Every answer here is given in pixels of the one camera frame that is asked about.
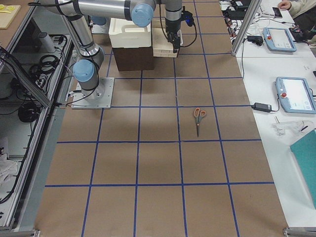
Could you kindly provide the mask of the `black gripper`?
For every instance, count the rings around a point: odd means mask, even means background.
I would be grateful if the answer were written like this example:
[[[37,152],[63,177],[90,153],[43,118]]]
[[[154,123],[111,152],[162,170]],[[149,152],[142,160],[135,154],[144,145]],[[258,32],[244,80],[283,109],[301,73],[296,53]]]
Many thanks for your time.
[[[173,44],[173,53],[177,53],[180,48],[180,37],[178,36],[178,31],[181,28],[180,19],[171,21],[165,20],[165,30],[167,33],[167,41]]]

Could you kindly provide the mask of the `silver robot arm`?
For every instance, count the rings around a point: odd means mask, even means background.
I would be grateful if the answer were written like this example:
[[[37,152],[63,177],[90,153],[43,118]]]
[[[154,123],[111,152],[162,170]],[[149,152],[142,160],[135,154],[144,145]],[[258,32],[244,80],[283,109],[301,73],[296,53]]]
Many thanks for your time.
[[[78,52],[82,58],[95,63],[95,70],[99,70],[103,63],[104,54],[94,42],[91,30],[96,27],[103,33],[108,32],[112,18],[146,27],[153,19],[156,7],[164,5],[166,39],[173,45],[174,53],[181,47],[178,32],[185,17],[180,0],[39,0],[35,5],[62,17]]]

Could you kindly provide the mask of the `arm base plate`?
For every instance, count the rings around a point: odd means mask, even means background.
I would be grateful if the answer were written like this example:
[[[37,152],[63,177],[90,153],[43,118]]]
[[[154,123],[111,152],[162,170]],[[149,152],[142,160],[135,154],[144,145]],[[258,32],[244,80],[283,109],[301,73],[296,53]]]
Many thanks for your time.
[[[89,91],[81,91],[81,86],[77,83],[74,100],[71,104],[73,109],[110,109],[114,89],[114,78],[99,78],[99,85],[91,95]]]

